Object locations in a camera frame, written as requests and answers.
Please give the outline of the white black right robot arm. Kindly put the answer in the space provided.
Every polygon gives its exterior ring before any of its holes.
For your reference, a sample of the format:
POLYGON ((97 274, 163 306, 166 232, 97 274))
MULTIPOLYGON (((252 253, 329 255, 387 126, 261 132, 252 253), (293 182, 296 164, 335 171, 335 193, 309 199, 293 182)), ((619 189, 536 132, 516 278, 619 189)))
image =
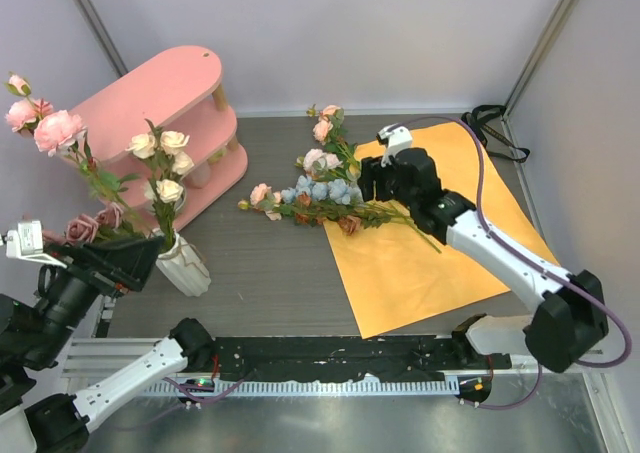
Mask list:
POLYGON ((481 265, 529 310, 527 316, 483 314, 464 323, 464 335, 451 344, 460 366, 475 367, 492 354, 530 354, 562 373, 608 334, 597 306, 603 299, 598 278, 588 271, 574 275, 488 223, 469 199, 442 187, 425 150, 364 158, 358 185, 366 200, 399 202, 420 231, 481 265))

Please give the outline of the mauve rose flower stem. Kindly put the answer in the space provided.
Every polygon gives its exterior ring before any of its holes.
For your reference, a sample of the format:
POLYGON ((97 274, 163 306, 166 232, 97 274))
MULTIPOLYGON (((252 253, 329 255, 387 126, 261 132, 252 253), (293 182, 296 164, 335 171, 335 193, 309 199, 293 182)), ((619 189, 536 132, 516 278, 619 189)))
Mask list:
POLYGON ((63 234, 42 231, 45 245, 98 244, 112 240, 144 238, 134 225, 125 218, 125 210, 118 203, 108 203, 94 217, 80 214, 67 223, 63 234))

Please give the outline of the large peach peony stem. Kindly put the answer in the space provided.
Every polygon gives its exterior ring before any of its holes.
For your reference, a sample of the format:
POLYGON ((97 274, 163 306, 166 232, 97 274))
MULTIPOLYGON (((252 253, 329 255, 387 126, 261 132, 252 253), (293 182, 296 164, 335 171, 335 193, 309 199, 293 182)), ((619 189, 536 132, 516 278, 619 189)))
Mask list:
POLYGON ((355 156, 356 145, 346 140, 344 109, 338 105, 318 108, 313 104, 306 110, 306 115, 315 120, 312 134, 318 146, 299 156, 295 166, 314 180, 343 179, 348 184, 355 184, 360 177, 361 165, 355 156))

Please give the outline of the orange yellow wrapping paper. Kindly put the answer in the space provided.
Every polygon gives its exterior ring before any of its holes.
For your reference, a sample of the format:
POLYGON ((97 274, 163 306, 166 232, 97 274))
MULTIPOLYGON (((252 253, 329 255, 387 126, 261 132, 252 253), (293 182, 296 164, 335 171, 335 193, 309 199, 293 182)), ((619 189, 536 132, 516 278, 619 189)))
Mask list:
MULTIPOLYGON (((556 259, 520 208, 486 154, 476 151, 460 125, 449 122, 412 132, 413 144, 435 160, 445 188, 481 202, 485 217, 527 249, 556 259)), ((435 245, 408 227, 389 224, 346 236, 333 223, 325 232, 364 338, 493 297, 511 298, 506 286, 462 253, 435 245)))

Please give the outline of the pink rose flower stem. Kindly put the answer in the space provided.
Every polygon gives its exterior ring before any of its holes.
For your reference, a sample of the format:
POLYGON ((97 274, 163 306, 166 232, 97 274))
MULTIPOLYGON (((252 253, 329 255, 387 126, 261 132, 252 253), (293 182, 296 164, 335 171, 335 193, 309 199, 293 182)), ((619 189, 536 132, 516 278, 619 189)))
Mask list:
POLYGON ((69 162, 85 181, 90 196, 102 201, 105 210, 119 213, 114 230, 150 234, 151 228, 123 198, 127 184, 137 176, 119 177, 102 165, 92 152, 88 127, 82 117, 65 109, 57 110, 46 99, 34 97, 29 81, 14 72, 8 74, 3 85, 16 98, 4 114, 11 130, 31 138, 39 152, 69 162))

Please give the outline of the peach rose flower stem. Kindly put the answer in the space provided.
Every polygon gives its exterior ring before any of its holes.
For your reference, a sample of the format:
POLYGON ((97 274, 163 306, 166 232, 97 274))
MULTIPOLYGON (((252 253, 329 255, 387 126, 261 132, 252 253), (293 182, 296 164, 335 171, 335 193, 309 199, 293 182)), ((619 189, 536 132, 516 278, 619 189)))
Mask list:
POLYGON ((186 152, 190 143, 188 134, 166 130, 145 119, 148 133, 134 135, 126 151, 149 170, 143 191, 151 202, 151 211, 157 222, 159 234, 164 237, 162 252, 174 244, 174 221, 177 217, 174 203, 181 195, 180 183, 194 168, 191 156, 186 152))

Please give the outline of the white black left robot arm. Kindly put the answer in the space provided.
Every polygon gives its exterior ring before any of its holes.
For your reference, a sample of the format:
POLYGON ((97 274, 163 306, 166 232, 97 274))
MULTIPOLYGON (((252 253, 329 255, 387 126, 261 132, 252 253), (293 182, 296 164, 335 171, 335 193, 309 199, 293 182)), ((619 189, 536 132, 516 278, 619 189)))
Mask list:
POLYGON ((111 344, 101 353, 92 344, 76 360, 58 360, 61 353, 77 351, 69 341, 99 297, 142 289, 161 237, 45 245, 33 225, 21 223, 2 234, 1 243, 7 257, 40 266, 35 305, 1 298, 2 451, 78 452, 107 419, 150 386, 211 364, 214 342, 193 318, 146 345, 111 344), (25 405, 36 384, 30 372, 59 365, 69 376, 69 391, 25 405))

